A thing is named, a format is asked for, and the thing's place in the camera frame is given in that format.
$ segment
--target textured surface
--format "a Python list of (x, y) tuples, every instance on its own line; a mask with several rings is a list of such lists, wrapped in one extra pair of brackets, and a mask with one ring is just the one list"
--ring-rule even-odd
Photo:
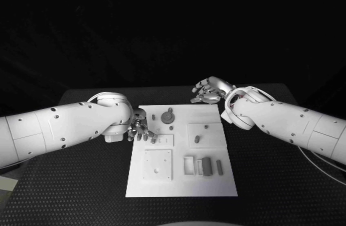
[[(295, 104), (282, 84), (251, 86)], [(85, 101), (104, 91), (125, 94), (132, 107), (189, 104), (190, 90), (190, 86), (78, 89), (66, 91), (60, 104)], [(125, 198), (132, 142), (105, 143), (98, 137), (30, 160), (0, 225), (151, 226), (178, 221), (346, 225), (346, 187), (314, 168), (297, 147), (256, 128), (240, 130), (223, 119), (222, 124), (238, 197)]]

